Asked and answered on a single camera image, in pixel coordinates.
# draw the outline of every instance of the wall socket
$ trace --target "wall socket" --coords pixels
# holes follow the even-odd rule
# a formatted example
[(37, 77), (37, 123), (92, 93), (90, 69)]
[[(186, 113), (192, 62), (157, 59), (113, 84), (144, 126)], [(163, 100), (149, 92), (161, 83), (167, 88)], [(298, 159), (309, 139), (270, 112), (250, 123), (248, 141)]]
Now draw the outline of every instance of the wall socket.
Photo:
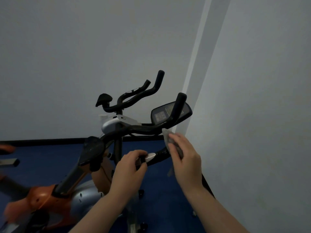
[(104, 120), (108, 118), (107, 114), (99, 114), (98, 115), (99, 121), (101, 124), (103, 124)]

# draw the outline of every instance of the blue mat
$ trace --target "blue mat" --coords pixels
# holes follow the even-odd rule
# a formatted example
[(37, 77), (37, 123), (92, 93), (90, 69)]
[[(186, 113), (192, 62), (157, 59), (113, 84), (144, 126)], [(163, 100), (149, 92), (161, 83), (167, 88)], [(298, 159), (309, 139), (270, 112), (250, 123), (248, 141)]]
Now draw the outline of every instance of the blue mat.
[[(124, 142), (123, 154), (135, 149), (151, 153), (164, 146), (164, 141)], [(6, 157), (19, 158), (20, 165), (1, 171), (25, 186), (57, 184), (77, 162), (81, 150), (81, 144), (18, 147), (14, 154)], [(148, 168), (141, 186), (145, 194), (138, 203), (139, 222), (148, 224), (149, 233), (204, 232), (199, 219), (192, 216), (192, 208), (175, 177), (167, 176), (172, 165), (169, 158)], [(0, 193), (1, 212), (8, 201), (9, 198)], [(49, 232), (68, 232), (70, 229), (71, 227), (63, 227)], [(126, 219), (118, 219), (110, 232), (127, 232)]]

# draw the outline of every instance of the black trim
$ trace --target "black trim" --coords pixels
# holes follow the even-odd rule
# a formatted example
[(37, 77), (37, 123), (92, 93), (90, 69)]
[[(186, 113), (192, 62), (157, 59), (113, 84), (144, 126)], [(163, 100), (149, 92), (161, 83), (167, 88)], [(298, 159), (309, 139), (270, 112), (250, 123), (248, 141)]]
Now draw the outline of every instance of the black trim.
[[(38, 145), (70, 145), (84, 144), (86, 138), (66, 138), (66, 139), (42, 139), (42, 140), (18, 140), (18, 141), (0, 141), (3, 144), (13, 145), (15, 147), (22, 146), (38, 146)], [(158, 141), (164, 140), (162, 135), (158, 136), (125, 136), (123, 142), (127, 141)]]

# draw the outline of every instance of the exercise bike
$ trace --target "exercise bike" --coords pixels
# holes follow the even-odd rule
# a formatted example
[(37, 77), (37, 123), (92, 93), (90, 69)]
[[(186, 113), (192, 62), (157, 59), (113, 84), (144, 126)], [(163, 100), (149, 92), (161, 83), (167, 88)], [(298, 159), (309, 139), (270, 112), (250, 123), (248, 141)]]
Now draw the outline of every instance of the exercise bike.
[[(176, 101), (165, 104), (151, 111), (151, 123), (142, 124), (124, 116), (123, 110), (134, 105), (144, 97), (155, 94), (162, 83), (164, 71), (158, 72), (153, 88), (148, 89), (150, 81), (146, 80), (140, 88), (121, 95), (117, 104), (110, 106), (112, 97), (101, 94), (96, 107), (102, 106), (107, 113), (116, 113), (103, 121), (100, 137), (86, 138), (78, 162), (68, 175), (59, 183), (44, 187), (23, 187), (9, 177), (0, 176), (0, 191), (11, 197), (4, 211), (5, 225), (0, 233), (40, 232), (56, 227), (77, 223), (93, 205), (109, 192), (114, 173), (114, 166), (122, 158), (122, 137), (133, 134), (156, 136), (162, 128), (169, 129), (192, 115), (192, 110), (186, 103), (187, 96), (179, 93)], [(110, 145), (114, 143), (113, 153), (109, 153)], [(137, 169), (142, 162), (148, 166), (170, 157), (166, 147), (140, 157), (136, 162)], [(87, 175), (92, 180), (78, 184)], [(212, 194), (207, 182), (202, 176), (204, 187)], [(133, 204), (142, 196), (142, 190), (137, 193), (126, 206), (121, 215), (127, 218), (128, 232), (145, 232), (147, 224), (138, 224)]]

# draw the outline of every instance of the person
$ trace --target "person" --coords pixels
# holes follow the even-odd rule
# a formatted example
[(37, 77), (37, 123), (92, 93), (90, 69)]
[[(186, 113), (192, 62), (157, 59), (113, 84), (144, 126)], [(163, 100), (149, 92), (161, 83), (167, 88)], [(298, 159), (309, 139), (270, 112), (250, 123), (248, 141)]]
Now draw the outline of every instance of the person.
[[(201, 158), (182, 134), (169, 134), (184, 153), (181, 160), (176, 147), (169, 144), (175, 176), (184, 195), (198, 215), (206, 232), (248, 232), (202, 185)], [(72, 228), (70, 233), (108, 232), (126, 204), (138, 192), (147, 164), (136, 171), (135, 162), (146, 155), (143, 150), (131, 151), (117, 164), (109, 193)]]

